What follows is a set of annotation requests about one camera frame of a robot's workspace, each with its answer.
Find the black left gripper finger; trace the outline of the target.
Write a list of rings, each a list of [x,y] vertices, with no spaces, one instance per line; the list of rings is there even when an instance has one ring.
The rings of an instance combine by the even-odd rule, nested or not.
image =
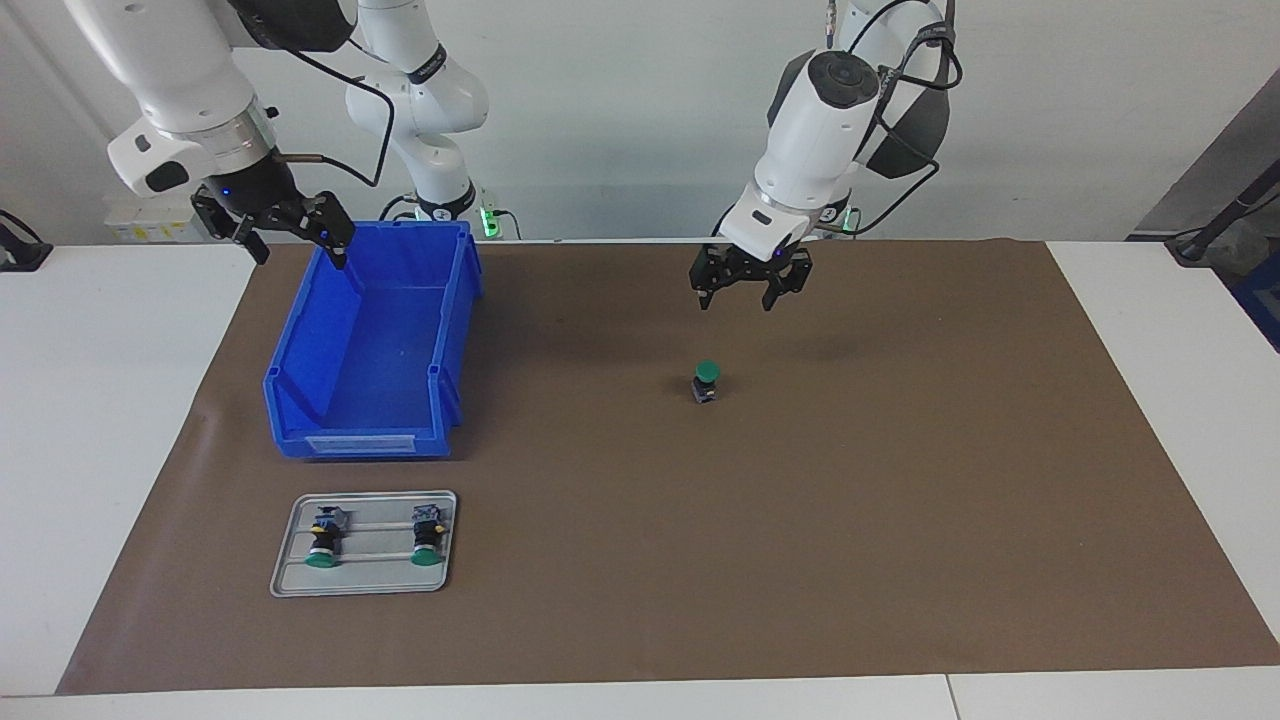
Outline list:
[[[687,277],[700,310],[709,310],[716,293],[739,281],[736,250],[699,249]]]
[[[767,287],[762,296],[762,307],[769,313],[777,301],[788,293],[800,293],[812,273],[813,260],[809,252],[780,252],[762,266]]]

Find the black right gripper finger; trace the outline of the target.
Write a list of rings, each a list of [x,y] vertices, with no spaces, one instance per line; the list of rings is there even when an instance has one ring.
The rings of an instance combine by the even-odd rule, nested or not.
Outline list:
[[[337,270],[346,269],[356,228],[332,191],[285,201],[285,231],[320,247]]]
[[[242,247],[256,265],[268,263],[270,249],[257,233],[252,217],[237,219],[207,190],[196,190],[189,201],[211,238]]]

